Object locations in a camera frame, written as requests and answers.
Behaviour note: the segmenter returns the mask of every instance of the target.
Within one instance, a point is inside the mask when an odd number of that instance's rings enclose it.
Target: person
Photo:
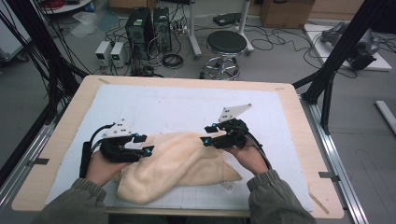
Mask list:
[[[260,152],[248,146],[224,149],[255,176],[247,182],[251,223],[316,223],[302,207],[288,183],[276,170],[268,170]],[[33,220],[43,223],[106,223],[102,186],[130,163],[112,163],[100,151],[92,155],[85,179],[77,179],[71,189],[48,204]]]

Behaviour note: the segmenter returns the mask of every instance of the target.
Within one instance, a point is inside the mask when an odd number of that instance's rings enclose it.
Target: wooden table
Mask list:
[[[344,210],[329,178],[320,178],[318,172],[327,172],[317,142],[308,124],[295,89],[290,84],[217,81],[200,79],[177,79],[155,77],[86,77],[69,107],[57,125],[40,158],[49,159],[47,165],[35,165],[21,186],[12,203],[19,211],[40,211],[50,192],[64,153],[70,147],[75,134],[101,85],[120,84],[136,86],[194,87],[207,89],[233,89],[249,91],[275,91],[278,93],[297,150],[310,196],[314,203],[312,215],[317,218],[341,218]],[[108,213],[157,214],[183,216],[229,216],[247,217],[248,211],[140,209],[108,207]]]

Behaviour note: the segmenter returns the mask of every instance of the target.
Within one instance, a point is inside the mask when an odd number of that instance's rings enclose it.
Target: person's left hand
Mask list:
[[[103,156],[102,152],[98,150],[92,155],[85,178],[102,187],[110,181],[118,171],[130,164],[130,162],[108,161]]]

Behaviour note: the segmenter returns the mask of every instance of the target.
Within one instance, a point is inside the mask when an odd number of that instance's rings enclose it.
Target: green jacket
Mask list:
[[[252,224],[316,223],[275,170],[255,176],[247,182],[247,187]],[[71,189],[47,205],[32,223],[106,223],[105,197],[101,187],[89,180],[77,179]]]

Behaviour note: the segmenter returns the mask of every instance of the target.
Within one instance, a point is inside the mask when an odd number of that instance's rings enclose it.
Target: robotic equipment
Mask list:
[[[345,24],[341,21],[332,29],[323,31],[320,41],[322,43],[329,42],[334,47],[347,27],[348,24]],[[362,70],[376,60],[373,55],[378,51],[379,39],[373,36],[371,30],[369,29],[363,35],[356,47],[350,52],[346,60],[350,63],[353,69]]]
[[[212,146],[214,148],[243,148],[246,146],[247,140],[253,143],[253,146],[257,148],[262,154],[262,157],[267,164],[269,170],[272,170],[271,163],[265,156],[262,145],[257,139],[248,131],[248,126],[241,119],[235,117],[242,114],[246,110],[251,108],[249,105],[239,105],[233,107],[225,107],[220,115],[219,123],[213,123],[211,126],[206,126],[205,131],[207,133],[216,133],[218,131],[225,131],[226,134],[217,137],[201,137],[204,146]]]
[[[104,129],[108,129],[108,131],[102,135],[103,138],[92,145],[94,137]],[[125,144],[129,142],[143,143],[146,139],[146,135],[132,133],[124,119],[118,123],[99,128],[92,135],[91,140],[83,144],[79,177],[84,178],[87,174],[92,153],[97,147],[100,147],[103,156],[111,162],[135,162],[141,158],[150,157],[154,146],[142,147],[141,149],[125,147]]]

